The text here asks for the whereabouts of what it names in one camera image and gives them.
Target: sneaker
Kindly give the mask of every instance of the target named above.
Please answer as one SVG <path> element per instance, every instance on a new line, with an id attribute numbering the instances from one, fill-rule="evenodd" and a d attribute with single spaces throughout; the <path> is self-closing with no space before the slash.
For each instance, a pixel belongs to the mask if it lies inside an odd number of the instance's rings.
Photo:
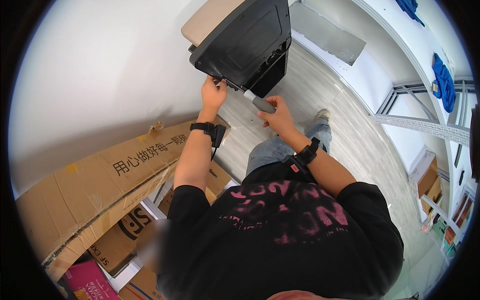
<path id="1" fill-rule="evenodd" d="M 317 122 L 317 121 L 320 120 L 320 119 L 324 119 L 324 120 L 326 120 L 327 122 L 329 122 L 330 117 L 331 117 L 330 111 L 329 111 L 328 109 L 326 109 L 326 108 L 323 108 L 323 109 L 321 109 L 321 110 L 319 110 L 319 111 L 317 112 L 317 115 L 315 116 L 315 118 L 314 118 L 313 120 L 314 120 L 315 122 Z"/>

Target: gray handle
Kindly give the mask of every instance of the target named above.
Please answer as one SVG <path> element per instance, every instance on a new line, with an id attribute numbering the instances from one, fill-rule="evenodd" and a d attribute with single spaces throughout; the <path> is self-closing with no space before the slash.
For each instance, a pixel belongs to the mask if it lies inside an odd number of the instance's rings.
<path id="1" fill-rule="evenodd" d="M 259 110 L 273 114 L 276 112 L 276 109 L 273 105 L 265 101 L 265 99 L 255 96 L 252 100 L 253 105 L 255 105 Z"/>

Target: pink box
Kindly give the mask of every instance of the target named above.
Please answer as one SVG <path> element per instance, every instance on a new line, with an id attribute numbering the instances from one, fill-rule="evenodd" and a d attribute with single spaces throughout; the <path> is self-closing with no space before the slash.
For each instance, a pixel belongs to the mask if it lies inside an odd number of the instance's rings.
<path id="1" fill-rule="evenodd" d="M 63 277 L 79 299 L 121 300 L 94 260 L 74 264 Z"/>

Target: floor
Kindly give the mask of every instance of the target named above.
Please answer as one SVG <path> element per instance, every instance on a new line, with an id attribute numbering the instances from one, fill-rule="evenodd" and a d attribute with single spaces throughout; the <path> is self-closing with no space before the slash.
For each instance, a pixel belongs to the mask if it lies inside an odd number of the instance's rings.
<path id="1" fill-rule="evenodd" d="M 330 110 L 331 155 L 358 181 L 378 185 L 391 204 L 392 221 L 405 244 L 404 267 L 412 268 L 433 241 L 419 231 L 420 216 L 408 188 L 407 173 L 383 128 L 370 120 L 361 103 L 333 73 L 296 43 L 289 50 L 287 74 L 270 95 L 283 96 L 302 131 L 318 110 Z M 248 154 L 271 133 L 271 129 L 262 127 L 263 122 L 255 113 L 256 108 L 241 92 L 232 89 L 219 111 L 232 129 L 215 161 L 239 182 L 245 177 Z"/>

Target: black t-shirt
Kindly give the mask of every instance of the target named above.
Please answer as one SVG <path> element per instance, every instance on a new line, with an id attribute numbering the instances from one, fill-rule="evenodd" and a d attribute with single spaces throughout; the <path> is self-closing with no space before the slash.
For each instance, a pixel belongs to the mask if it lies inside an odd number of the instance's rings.
<path id="1" fill-rule="evenodd" d="M 258 168 L 212 206 L 196 187 L 175 189 L 168 219 L 191 230 L 193 251 L 186 272 L 157 275 L 167 300 L 265 300 L 294 289 L 378 299 L 391 288 L 403 241 L 378 187 L 356 182 L 335 200 L 288 169 Z"/>

